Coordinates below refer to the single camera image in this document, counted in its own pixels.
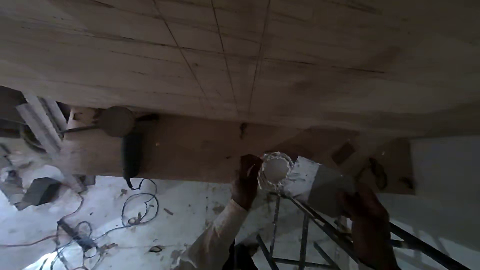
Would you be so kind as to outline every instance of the metal ladder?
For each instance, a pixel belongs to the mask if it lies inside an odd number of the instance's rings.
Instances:
[[[342,233],[337,230],[333,225],[328,223],[322,216],[320,216],[315,210],[310,208],[309,206],[284,195],[278,195],[276,198],[276,207],[275,207],[275,215],[274,215],[274,229],[273,229],[273,237],[272,242],[270,244],[270,250],[267,249],[265,243],[263,242],[261,236],[258,234],[256,239],[260,248],[265,255],[265,258],[270,265],[272,270],[278,270],[277,263],[282,264],[289,264],[289,265],[297,265],[299,270],[304,270],[305,267],[313,267],[313,268],[324,268],[324,269],[335,269],[340,270],[338,265],[327,255],[327,253],[320,248],[320,246],[314,242],[313,247],[320,253],[320,255],[325,259],[328,264],[318,264],[318,263],[311,263],[306,262],[306,253],[307,253],[307,237],[308,237],[308,226],[309,221],[312,220],[322,231],[328,235],[339,247],[341,247],[345,252],[357,263],[360,262],[358,257],[355,255],[353,250],[353,243],[351,240],[351,235],[348,233]],[[280,200],[282,198],[286,198],[293,202],[300,210],[303,211],[303,228],[302,228],[302,238],[301,238],[301,246],[300,246],[300,260],[290,260],[290,259],[283,259],[283,258],[274,258],[273,251],[275,247],[275,236],[276,236],[276,227],[278,221],[278,210],[280,209]],[[407,249],[414,249],[422,252],[423,254],[429,256],[436,262],[443,265],[445,268],[449,270],[469,270],[467,267],[463,266],[456,260],[450,258],[449,256],[443,254],[442,252],[438,251],[431,245],[425,243],[424,241],[416,238],[415,236],[409,234],[408,232],[400,229],[398,226],[390,223],[392,233],[396,236],[403,239],[403,241],[399,240],[392,240],[392,245],[398,248],[407,248]]]

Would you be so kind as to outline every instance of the metal rod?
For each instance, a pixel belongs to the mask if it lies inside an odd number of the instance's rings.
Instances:
[[[276,223],[278,221],[278,210],[280,209],[280,195],[276,195],[276,204],[275,204],[275,216],[273,217],[273,235],[272,242],[270,243],[270,257],[273,258],[273,249],[275,246],[275,236],[276,236]]]
[[[82,130],[91,130],[91,129],[97,129],[100,128],[97,125],[92,125],[92,126],[83,126],[83,127],[76,127],[76,128],[71,128],[67,129],[65,131],[62,131],[61,133],[70,133],[70,132],[77,132],[77,131],[82,131]]]
[[[277,263],[289,264],[289,265],[299,265],[300,264],[300,262],[297,261],[297,260],[289,260],[289,259],[282,259],[282,258],[273,258],[273,261],[277,262]],[[305,262],[305,267],[332,269],[332,267],[330,265],[313,263],[313,262]]]
[[[442,252],[425,243],[424,241],[414,237],[410,233],[402,230],[395,224],[390,223],[390,227],[392,228],[393,234],[402,238],[405,242],[407,242],[408,245],[414,245],[419,251],[423,252],[425,255],[429,256],[439,264],[443,265],[445,268],[449,270],[469,270],[467,267],[460,264],[456,260],[443,254]]]
[[[300,245],[300,263],[299,270],[305,269],[305,261],[307,257],[307,239],[308,239],[308,223],[310,218],[307,214],[303,214],[303,226],[301,232],[301,245]]]
[[[258,245],[260,246],[260,249],[263,251],[265,259],[267,260],[268,264],[270,265],[270,268],[272,270],[278,270],[278,266],[276,263],[273,261],[272,257],[270,256],[270,253],[268,252],[267,247],[265,246],[264,241],[262,240],[262,237],[257,234],[257,242]]]
[[[313,243],[313,247],[322,255],[322,257],[325,259],[325,261],[332,266],[333,269],[340,270],[340,267],[330,258],[330,256],[317,244],[317,242]]]
[[[352,234],[351,233],[342,233],[348,240],[352,241]],[[392,244],[393,247],[397,248],[404,248],[404,249],[412,249],[412,250],[418,250],[417,247],[415,247],[413,244],[409,244],[405,241],[401,240],[390,240],[390,243]]]
[[[299,201],[286,197],[291,200],[297,207],[300,208],[304,213],[310,215],[312,221],[320,228],[322,231],[328,235],[337,245],[339,245],[345,252],[358,263],[358,257],[355,255],[353,250],[353,244],[349,241],[341,232],[335,229],[330,223],[328,223],[324,218],[322,218],[317,212],[312,210],[310,207],[300,203]]]

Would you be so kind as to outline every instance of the electrical wire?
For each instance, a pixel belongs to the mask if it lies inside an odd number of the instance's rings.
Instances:
[[[111,229],[107,232],[105,232],[104,234],[102,234],[101,236],[93,239],[93,241],[97,241],[98,239],[104,237],[104,236],[107,236],[109,233],[111,233],[112,231],[116,231],[116,230],[120,230],[120,229],[125,229],[125,228],[129,228],[129,227],[133,227],[133,226],[137,226],[137,225],[144,225],[146,223],[149,223],[151,222],[152,220],[154,220],[157,216],[158,216],[158,211],[159,211],[159,208],[160,208],[160,204],[158,202],[158,198],[156,197],[156,194],[157,194],[157,185],[155,182],[153,182],[151,179],[148,179],[148,178],[143,178],[142,181],[140,181],[140,184],[138,185],[138,188],[136,189],[133,189],[133,190],[140,190],[142,188],[142,183],[144,182],[144,180],[149,180],[154,186],[155,186],[155,193],[152,194],[152,193],[138,193],[138,194],[133,194],[131,195],[130,197],[127,198],[127,200],[125,201],[125,203],[123,203],[123,207],[122,207],[122,211],[121,211],[121,223],[122,223],[122,227],[118,227],[118,228],[114,228],[114,229]],[[149,198],[147,201],[144,201],[143,203],[145,204],[145,214],[144,215],[141,215],[139,213],[139,216],[137,216],[136,218],[131,218],[131,219],[128,219],[127,220],[127,223],[124,222],[124,220],[126,219],[125,217],[125,209],[127,207],[127,205],[129,203],[132,202],[132,200],[134,198],[137,198],[137,197],[140,197],[140,196],[150,196],[151,198]],[[80,206],[79,208],[63,217],[62,219],[66,218],[66,217],[69,217],[71,215],[73,215],[74,213],[78,212],[78,210],[80,209],[80,207],[83,205],[83,202],[84,202],[84,198],[80,195],[80,197],[82,198],[82,202],[80,203]],[[151,217],[150,219],[147,219],[144,221],[144,218],[148,215],[149,213],[149,210],[151,207],[155,207],[153,205],[149,205],[149,202],[151,202],[152,200],[155,200],[156,202],[156,212],[155,214],[153,215],[153,217]],[[88,237],[91,238],[92,236],[92,232],[93,232],[93,229],[92,229],[92,224],[89,223],[88,221],[82,221],[80,223],[77,224],[77,226],[75,227],[75,231],[78,231],[80,225],[82,224],[87,224],[88,228],[89,228],[89,233],[88,233]],[[63,256],[63,251],[66,247],[70,246],[71,244],[73,244],[73,241],[71,240],[69,243],[67,243],[66,245],[64,246],[60,246],[60,243],[58,241],[58,237],[56,238],[56,248],[55,248],[55,252],[57,253],[57,255],[55,256],[55,258],[52,260],[51,264],[50,264],[50,270],[53,270],[53,266],[55,264],[55,262],[57,261],[57,259],[60,259],[60,261],[63,263],[65,269],[69,270],[68,266],[67,266],[67,261],[65,259],[65,257]],[[78,269],[83,269],[83,270],[95,270],[97,268],[97,266],[100,264],[100,262],[103,260],[104,258],[104,254],[105,254],[105,250],[102,248],[102,247],[98,247],[98,245],[96,245],[95,247],[96,249],[96,253],[92,256],[87,256],[85,254],[85,251],[84,251],[84,254],[83,254],[83,265],[80,266],[80,267],[77,267],[77,268],[74,268],[73,270],[78,270]],[[98,255],[98,260],[97,262],[95,263],[95,265],[91,268],[91,269],[88,269],[86,266],[85,266],[85,261],[87,259],[91,259],[91,258],[94,258]]]
[[[107,232],[105,232],[104,234],[102,234],[101,236],[99,237],[96,237],[95,239],[93,239],[93,241],[97,241],[98,239],[102,238],[102,237],[105,237],[107,236],[109,233],[113,232],[113,231],[116,231],[116,230],[120,230],[120,229],[125,229],[125,228],[130,228],[130,227],[133,227],[133,226],[138,226],[138,225],[144,225],[146,223],[149,223],[151,222],[152,220],[154,220],[157,216],[158,216],[158,211],[159,211],[159,208],[160,208],[160,204],[158,202],[158,198],[156,197],[156,194],[157,194],[157,185],[155,182],[152,181],[152,179],[148,179],[148,178],[143,178],[141,181],[140,181],[140,184],[138,185],[138,188],[135,188],[133,190],[140,190],[142,188],[142,184],[144,182],[144,180],[149,180],[154,186],[155,186],[155,193],[138,193],[138,194],[133,194],[131,195],[130,197],[127,198],[127,200],[125,201],[125,203],[123,203],[123,207],[122,207],[122,210],[121,210],[121,223],[122,223],[122,226],[121,227],[118,227],[118,228],[114,228],[114,229],[111,229]],[[66,215],[66,216],[63,216],[61,218],[62,219],[65,219],[65,218],[68,218],[70,216],[72,216],[73,214],[77,213],[78,211],[80,211],[80,208],[82,208],[84,202],[85,202],[85,198],[79,194],[79,193],[76,193],[81,201],[80,201],[80,205],[78,206],[77,210],[75,210],[74,212]],[[127,219],[127,223],[125,223],[125,219],[126,219],[126,216],[125,216],[125,209],[127,207],[127,205],[129,203],[131,203],[133,201],[134,198],[137,198],[137,197],[140,197],[140,196],[150,196],[150,198],[146,201],[144,201],[143,203],[145,204],[145,214],[144,215],[141,215],[139,213],[139,215],[135,218],[130,218],[130,219]],[[154,205],[150,205],[149,202],[151,202],[152,200],[155,200],[156,202],[156,211],[155,211],[155,214],[153,215],[153,217],[147,219],[147,220],[144,220],[144,218],[148,215],[149,213],[149,210],[151,207],[155,207]],[[80,223],[78,223],[75,227],[75,231],[77,232],[80,228],[80,226],[82,224],[86,224],[88,229],[89,229],[89,232],[88,232],[88,237],[91,239],[92,238],[92,233],[93,233],[93,228],[92,228],[92,224],[88,221],[81,221]],[[32,246],[32,245],[36,245],[38,243],[41,243],[43,241],[46,241],[48,239],[54,239],[54,242],[55,242],[55,251],[54,253],[57,253],[55,258],[52,260],[52,262],[50,263],[50,270],[53,270],[53,266],[55,265],[55,263],[57,262],[57,260],[60,260],[62,262],[62,264],[64,265],[65,269],[66,270],[70,270],[69,267],[68,267],[68,261],[67,259],[65,258],[65,256],[63,255],[63,251],[69,247],[70,245],[72,245],[74,243],[73,240],[70,240],[70,242],[68,242],[67,244],[65,245],[62,245],[60,246],[60,241],[59,241],[59,237],[60,237],[60,227],[59,225],[57,224],[57,230],[56,230],[56,233],[54,235],[49,235],[47,237],[44,237],[38,241],[35,241],[33,243],[29,243],[29,244],[17,244],[17,245],[3,245],[3,244],[0,244],[0,248],[9,248],[9,247],[22,247],[22,246]],[[97,268],[97,266],[100,264],[100,262],[103,260],[104,258],[104,254],[105,254],[105,249],[103,249],[102,247],[98,247],[98,245],[96,245],[95,247],[96,249],[96,253],[92,256],[86,256],[85,254],[85,251],[84,251],[84,254],[83,254],[83,265],[80,266],[80,267],[77,267],[77,268],[74,268],[72,270],[79,270],[79,269],[83,269],[83,270],[95,270]],[[96,257],[98,255],[98,260],[97,262],[95,263],[95,265],[91,268],[91,269],[88,269],[86,266],[85,266],[85,261],[87,259],[92,259],[94,257]],[[43,270],[43,268],[45,267],[45,264],[47,262],[48,259],[46,259],[42,266],[40,267],[40,270]]]

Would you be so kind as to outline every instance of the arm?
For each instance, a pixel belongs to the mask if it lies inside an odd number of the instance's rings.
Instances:
[[[175,270],[221,270],[257,195],[257,175],[262,160],[253,155],[240,159],[240,175],[232,186],[232,199],[215,221],[180,257]]]
[[[352,240],[360,261],[376,270],[399,270],[390,242],[390,218],[375,193],[365,184],[358,193],[339,194],[345,215],[352,220]]]

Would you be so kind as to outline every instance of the person's right hand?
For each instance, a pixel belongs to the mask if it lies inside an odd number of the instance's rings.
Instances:
[[[365,184],[357,185],[357,193],[338,194],[338,200],[350,218],[352,240],[359,259],[377,270],[397,270],[390,240],[390,219],[375,193]]]

